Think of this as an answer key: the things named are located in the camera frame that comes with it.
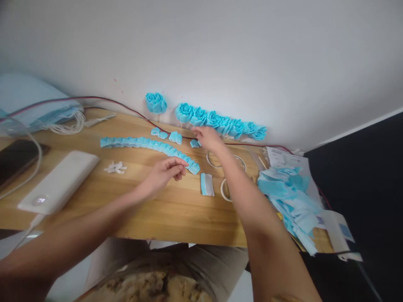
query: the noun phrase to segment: white power bank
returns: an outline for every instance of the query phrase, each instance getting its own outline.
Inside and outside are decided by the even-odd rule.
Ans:
[[[71,151],[17,207],[45,215],[62,209],[98,162],[96,155]]]

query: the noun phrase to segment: wooden stick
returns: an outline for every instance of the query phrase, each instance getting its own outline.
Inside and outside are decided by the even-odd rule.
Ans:
[[[262,159],[260,158],[260,156],[258,156],[258,157],[259,157],[260,162],[262,163],[263,167],[267,170],[267,167],[266,167],[266,165],[264,164],[264,162],[262,161]]]

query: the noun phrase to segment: smartphone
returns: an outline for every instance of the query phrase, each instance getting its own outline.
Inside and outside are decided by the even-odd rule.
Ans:
[[[50,147],[40,144],[45,155]],[[16,140],[0,151],[0,190],[38,160],[38,147],[32,141]]]

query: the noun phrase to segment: blue folded paper strip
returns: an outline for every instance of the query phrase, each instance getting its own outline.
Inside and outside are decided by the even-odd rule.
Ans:
[[[168,137],[168,133],[161,131],[157,136],[159,138],[166,139]]]
[[[160,129],[155,127],[154,129],[151,130],[151,135],[157,136],[160,133]]]
[[[171,132],[171,135],[168,139],[174,143],[177,143],[178,145],[182,145],[182,135],[177,131]]]
[[[197,140],[191,140],[190,145],[192,146],[192,148],[199,148],[200,147],[199,141],[197,141]]]
[[[179,157],[180,159],[183,159],[186,161],[189,165],[186,167],[192,174],[196,175],[200,171],[200,166],[198,163],[196,163],[194,160],[192,160],[189,156],[186,154],[180,152],[179,150],[175,149],[171,145],[155,140],[150,140],[149,138],[144,138],[144,137],[139,137],[139,138],[109,138],[109,137],[104,137],[101,138],[100,140],[100,146],[101,148],[123,148],[123,147],[129,147],[129,148],[148,148],[152,149],[158,152],[163,152],[169,157]]]

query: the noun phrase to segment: blue paper pile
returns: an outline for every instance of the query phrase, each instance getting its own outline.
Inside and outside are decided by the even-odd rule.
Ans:
[[[270,167],[260,172],[257,185],[283,215],[288,232],[300,240],[310,255],[314,255],[317,250],[309,234],[318,223],[316,214],[323,209],[306,194],[309,177],[301,177],[300,170]]]
[[[101,148],[148,148],[155,151],[163,152],[168,156],[176,156],[186,161],[189,165],[186,167],[192,174],[196,175],[200,171],[200,166],[194,160],[192,160],[186,154],[183,154],[179,150],[167,143],[150,140],[149,138],[101,138]]]

